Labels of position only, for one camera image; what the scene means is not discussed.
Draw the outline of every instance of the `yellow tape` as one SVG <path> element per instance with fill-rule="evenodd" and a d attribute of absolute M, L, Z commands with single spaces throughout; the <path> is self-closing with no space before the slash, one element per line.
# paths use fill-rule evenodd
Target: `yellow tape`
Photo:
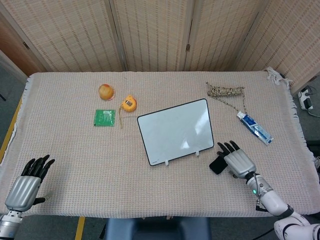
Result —
<path fill-rule="evenodd" d="M 86 220 L 86 218 L 84 216 L 79 217 L 78 227 L 76 228 L 74 240 L 81 240 L 82 239 L 82 233 L 84 231 L 85 220 Z"/>

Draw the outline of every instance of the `black phone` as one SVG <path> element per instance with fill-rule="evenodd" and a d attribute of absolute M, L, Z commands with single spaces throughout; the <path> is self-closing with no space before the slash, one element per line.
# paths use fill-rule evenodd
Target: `black phone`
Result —
<path fill-rule="evenodd" d="M 218 156 L 212 163 L 210 163 L 209 168 L 218 175 L 222 173 L 227 166 L 227 162 L 221 156 Z"/>

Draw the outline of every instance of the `cable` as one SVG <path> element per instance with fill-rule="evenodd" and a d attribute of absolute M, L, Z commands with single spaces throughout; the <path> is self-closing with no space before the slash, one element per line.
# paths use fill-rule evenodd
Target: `cable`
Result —
<path fill-rule="evenodd" d="M 316 118 L 320 118 L 320 115 L 315 115 L 315 114 L 311 113 L 311 112 L 309 111 L 309 109 L 308 109 L 307 111 L 308 111 L 308 114 L 309 114 L 310 116 L 313 116 L 313 117 L 316 117 Z"/>
<path fill-rule="evenodd" d="M 253 173 L 253 176 L 254 176 L 254 180 L 255 180 L 256 190 L 257 190 L 257 193 L 258 193 L 258 201 L 260 201 L 260 197 L 259 197 L 260 192 L 259 192 L 258 180 L 257 180 L 257 176 L 256 176 L 255 172 Z"/>
<path fill-rule="evenodd" d="M 298 97 L 294 97 L 294 96 L 293 96 L 292 98 L 293 98 L 293 99 L 300 99 L 300 98 L 302 97 L 301 92 L 298 92 L 297 96 L 298 96 Z"/>
<path fill-rule="evenodd" d="M 317 90 L 314 86 L 307 85 L 306 87 L 310 90 L 310 93 L 306 93 L 306 94 L 305 94 L 306 96 L 315 95 L 315 94 L 318 93 L 318 90 Z"/>
<path fill-rule="evenodd" d="M 305 86 L 305 88 L 308 89 L 309 92 L 310 92 L 310 93 L 306 93 L 306 94 L 305 94 L 306 96 L 315 95 L 315 94 L 318 93 L 318 90 L 317 90 L 314 86 L 307 85 L 307 86 Z M 293 96 L 292 98 L 293 98 L 293 99 L 300 99 L 301 97 L 302 97 L 301 92 L 298 92 L 297 97 L 294 97 L 294 96 Z"/>
<path fill-rule="evenodd" d="M 264 234 L 261 234 L 260 236 L 257 236 L 256 238 L 252 239 L 252 240 L 257 240 L 259 238 L 262 238 L 263 236 L 271 233 L 274 230 L 274 228 L 271 228 L 269 231 L 265 232 Z"/>

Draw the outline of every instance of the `power strip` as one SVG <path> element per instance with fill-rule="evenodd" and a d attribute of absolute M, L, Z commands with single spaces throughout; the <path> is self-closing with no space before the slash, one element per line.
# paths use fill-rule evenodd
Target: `power strip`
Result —
<path fill-rule="evenodd" d="M 312 106 L 312 103 L 311 103 L 311 99 L 310 99 L 310 96 L 309 96 L 309 89 L 308 88 L 306 88 L 306 87 L 303 88 L 298 93 L 298 97 L 299 97 L 299 102 L 300 102 L 302 110 L 314 109 L 314 107 Z"/>

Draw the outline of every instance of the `black chair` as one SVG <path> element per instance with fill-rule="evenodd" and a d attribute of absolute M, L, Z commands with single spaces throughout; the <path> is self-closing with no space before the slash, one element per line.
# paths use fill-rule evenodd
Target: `black chair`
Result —
<path fill-rule="evenodd" d="M 110 218 L 105 240 L 211 240 L 209 218 Z"/>

